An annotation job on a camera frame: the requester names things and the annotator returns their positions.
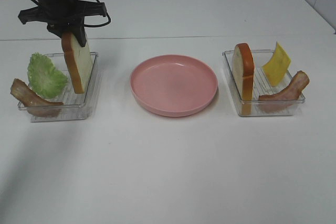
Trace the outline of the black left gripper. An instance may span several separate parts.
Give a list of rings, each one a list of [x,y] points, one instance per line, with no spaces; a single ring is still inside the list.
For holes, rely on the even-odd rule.
[[[50,27],[54,25],[64,25],[69,27],[69,31],[75,36],[80,46],[85,46],[87,36],[85,27],[98,28],[106,26],[107,23],[86,24],[84,19],[87,16],[107,16],[107,9],[103,2],[99,0],[81,1],[81,0],[46,0],[46,3],[31,0],[36,7],[21,10],[18,18],[22,24],[27,22],[48,23]],[[63,30],[59,28],[50,28],[48,31],[58,38],[62,39]]]

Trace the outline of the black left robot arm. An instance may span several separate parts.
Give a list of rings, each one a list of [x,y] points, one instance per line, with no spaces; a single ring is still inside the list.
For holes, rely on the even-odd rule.
[[[47,23],[47,30],[58,37],[64,33],[72,33],[80,46],[87,43],[85,24],[87,16],[107,16],[105,3],[81,0],[37,0],[37,6],[21,10],[18,18],[22,24],[27,22]]]

